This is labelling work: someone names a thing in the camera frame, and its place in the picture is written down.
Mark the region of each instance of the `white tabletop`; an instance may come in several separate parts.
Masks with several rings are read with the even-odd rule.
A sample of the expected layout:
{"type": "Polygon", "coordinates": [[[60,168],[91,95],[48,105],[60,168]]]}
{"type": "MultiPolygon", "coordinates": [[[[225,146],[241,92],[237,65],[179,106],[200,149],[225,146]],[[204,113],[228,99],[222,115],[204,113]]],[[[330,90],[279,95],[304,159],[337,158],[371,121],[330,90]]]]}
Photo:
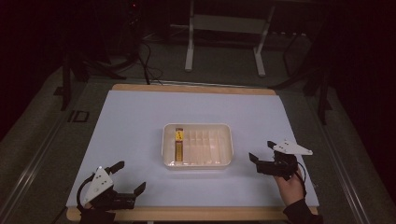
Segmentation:
{"type": "MultiPolygon", "coordinates": [[[[78,187],[97,167],[125,161],[125,167],[110,177],[118,193],[131,193],[147,182],[136,207],[283,206],[276,182],[256,173],[248,153],[272,161],[267,141],[284,139],[295,142],[278,96],[110,91],[66,205],[77,205],[78,187]],[[224,170],[168,170],[162,158],[163,127],[168,123],[229,125],[232,162],[224,170]]],[[[307,204],[318,206],[309,176],[305,184],[307,204]]]]}

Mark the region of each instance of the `black cable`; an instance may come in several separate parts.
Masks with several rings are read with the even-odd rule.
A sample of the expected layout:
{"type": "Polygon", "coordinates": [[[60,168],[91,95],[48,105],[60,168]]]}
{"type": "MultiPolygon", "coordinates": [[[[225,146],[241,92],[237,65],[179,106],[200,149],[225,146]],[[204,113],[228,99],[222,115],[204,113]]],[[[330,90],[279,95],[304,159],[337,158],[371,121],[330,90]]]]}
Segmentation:
{"type": "Polygon", "coordinates": [[[305,195],[306,195],[305,182],[303,181],[301,176],[297,173],[297,171],[295,171],[294,174],[299,178],[299,180],[301,182],[301,185],[303,186],[303,194],[304,194],[304,197],[305,197],[305,195]]]}
{"type": "Polygon", "coordinates": [[[306,170],[305,170],[305,168],[303,167],[303,165],[300,164],[299,161],[298,161],[298,164],[301,166],[301,168],[303,168],[303,171],[304,171],[304,183],[305,183],[305,180],[306,180],[306,170]]]}
{"type": "Polygon", "coordinates": [[[82,213],[84,212],[84,207],[81,204],[81,200],[80,200],[80,196],[81,196],[81,191],[84,188],[85,185],[87,185],[88,183],[90,183],[93,180],[93,177],[95,176],[95,174],[92,174],[90,177],[88,177],[86,180],[84,180],[84,182],[81,184],[81,186],[79,186],[78,191],[77,191],[77,209],[82,213]]]}
{"type": "Polygon", "coordinates": [[[51,224],[55,224],[58,221],[59,217],[61,217],[61,215],[66,210],[66,208],[67,208],[66,206],[64,208],[62,208],[61,212],[59,212],[58,216],[56,216],[56,218],[52,220],[51,224]]]}
{"type": "Polygon", "coordinates": [[[149,74],[150,74],[151,79],[158,81],[158,82],[162,85],[162,83],[161,83],[161,81],[159,80],[159,78],[163,76],[163,71],[162,71],[161,69],[158,69],[158,68],[149,67],[149,58],[151,57],[151,47],[150,47],[148,44],[144,43],[144,42],[142,42],[142,44],[143,44],[144,46],[146,46],[146,48],[148,49],[148,57],[147,57],[147,59],[146,59],[145,62],[143,62],[143,59],[139,56],[139,60],[140,60],[140,62],[142,63],[142,66],[143,66],[143,69],[144,69],[144,72],[145,72],[145,77],[148,77],[149,74]],[[155,76],[149,71],[149,69],[160,71],[161,74],[160,74],[158,77],[155,77],[155,76]]]}

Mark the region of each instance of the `cable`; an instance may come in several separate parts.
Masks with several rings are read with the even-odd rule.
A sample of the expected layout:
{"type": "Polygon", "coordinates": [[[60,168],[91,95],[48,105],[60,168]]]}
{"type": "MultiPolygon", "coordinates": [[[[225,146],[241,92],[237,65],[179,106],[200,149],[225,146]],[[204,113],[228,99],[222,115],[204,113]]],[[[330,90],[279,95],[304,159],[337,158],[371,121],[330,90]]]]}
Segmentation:
{"type": "Polygon", "coordinates": [[[139,61],[141,62],[142,66],[143,66],[144,73],[145,73],[145,77],[148,77],[148,76],[150,75],[150,76],[151,76],[151,79],[158,81],[158,82],[162,85],[162,83],[161,83],[161,81],[159,80],[159,78],[163,76],[163,71],[162,71],[161,69],[153,68],[153,67],[149,67],[149,66],[148,66],[148,64],[149,64],[149,58],[150,58],[150,56],[151,56],[151,47],[150,47],[148,44],[144,43],[144,42],[142,42],[142,44],[143,44],[144,46],[146,46],[146,48],[148,49],[148,57],[147,57],[147,59],[146,59],[145,62],[143,62],[143,59],[142,59],[142,58],[140,57],[140,55],[139,55],[139,61]],[[155,76],[149,71],[149,69],[160,71],[161,74],[160,74],[158,77],[155,77],[155,76]]]}
{"type": "Polygon", "coordinates": [[[301,168],[303,168],[303,171],[304,171],[304,183],[305,183],[305,180],[306,180],[306,170],[305,170],[305,168],[303,167],[303,165],[300,164],[299,161],[298,161],[298,164],[301,166],[301,168]]]}
{"type": "Polygon", "coordinates": [[[95,176],[95,174],[92,174],[90,177],[88,177],[86,180],[84,180],[84,182],[81,184],[81,186],[79,186],[78,191],[77,191],[77,209],[83,213],[84,212],[84,207],[81,204],[80,201],[80,197],[81,197],[81,191],[84,188],[85,185],[87,185],[88,183],[90,183],[93,180],[93,177],[95,176]]]}
{"type": "Polygon", "coordinates": [[[58,221],[59,217],[61,217],[61,215],[66,210],[66,208],[67,208],[66,206],[64,206],[64,208],[62,208],[61,212],[59,212],[58,216],[56,216],[56,218],[52,220],[51,224],[55,224],[58,221]]]}

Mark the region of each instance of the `person's arm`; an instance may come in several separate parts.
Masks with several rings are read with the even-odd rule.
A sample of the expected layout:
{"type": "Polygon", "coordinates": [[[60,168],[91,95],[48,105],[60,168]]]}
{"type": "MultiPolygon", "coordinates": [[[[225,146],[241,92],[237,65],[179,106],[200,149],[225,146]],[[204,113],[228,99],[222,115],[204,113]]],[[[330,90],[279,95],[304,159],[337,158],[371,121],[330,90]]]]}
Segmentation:
{"type": "Polygon", "coordinates": [[[285,180],[283,177],[274,176],[277,186],[279,187],[280,196],[287,206],[283,213],[293,224],[322,224],[323,217],[311,213],[306,205],[304,198],[303,183],[293,175],[291,179],[285,180]]]}

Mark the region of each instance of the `desk leg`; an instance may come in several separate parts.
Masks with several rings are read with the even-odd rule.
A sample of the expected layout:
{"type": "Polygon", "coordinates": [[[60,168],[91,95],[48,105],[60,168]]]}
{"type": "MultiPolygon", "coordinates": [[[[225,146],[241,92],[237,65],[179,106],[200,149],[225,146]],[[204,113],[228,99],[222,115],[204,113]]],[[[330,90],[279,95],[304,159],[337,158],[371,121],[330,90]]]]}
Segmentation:
{"type": "Polygon", "coordinates": [[[257,72],[259,73],[259,77],[265,76],[264,65],[262,64],[262,46],[264,45],[265,37],[268,35],[268,29],[270,28],[271,19],[274,16],[275,6],[271,6],[270,12],[268,13],[267,21],[262,28],[262,38],[257,47],[253,49],[254,58],[256,60],[257,72]]]}
{"type": "Polygon", "coordinates": [[[189,25],[189,46],[187,48],[186,65],[184,69],[186,72],[192,71],[192,60],[194,56],[194,0],[190,0],[190,25],[189,25]]]}

